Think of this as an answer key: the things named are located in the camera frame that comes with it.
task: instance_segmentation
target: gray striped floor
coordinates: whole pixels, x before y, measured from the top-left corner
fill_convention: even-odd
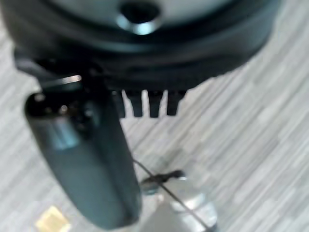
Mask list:
[[[209,193],[223,232],[309,231],[308,12],[309,1],[284,0],[263,52],[190,91],[178,117],[122,121],[135,158],[155,173],[182,168]],[[72,231],[98,232],[40,157],[22,115],[38,86],[13,68],[0,27],[0,231],[35,231],[40,214],[56,205]],[[145,218],[152,206],[145,202]]]

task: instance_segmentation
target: small metal object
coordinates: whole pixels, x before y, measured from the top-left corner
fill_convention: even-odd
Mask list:
[[[171,179],[165,184],[194,214],[208,226],[207,232],[217,231],[218,215],[215,207],[206,195],[195,188],[188,180]],[[174,212],[182,219],[191,232],[204,232],[207,228],[201,225],[190,212],[168,193],[160,189],[159,194],[164,202],[169,202]]]
[[[153,21],[146,23],[132,23],[122,14],[117,17],[117,25],[127,31],[130,31],[136,35],[148,35],[156,31],[162,25],[160,18],[156,18]]]
[[[62,79],[52,80],[52,81],[46,81],[44,83],[41,83],[41,86],[43,88],[49,88],[49,87],[55,87],[60,85],[67,85],[75,82],[79,82],[82,80],[82,77],[80,75],[75,76],[69,76]]]

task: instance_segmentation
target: cable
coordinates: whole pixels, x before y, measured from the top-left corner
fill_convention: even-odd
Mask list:
[[[140,166],[153,180],[165,191],[167,192],[174,200],[176,200],[188,213],[190,213],[195,220],[197,220],[203,227],[206,228],[204,232],[215,232],[213,228],[210,228],[206,223],[196,215],[189,207],[187,207],[174,193],[172,193],[168,188],[166,188],[161,182],[157,181],[155,176],[140,162],[133,159],[133,162]]]

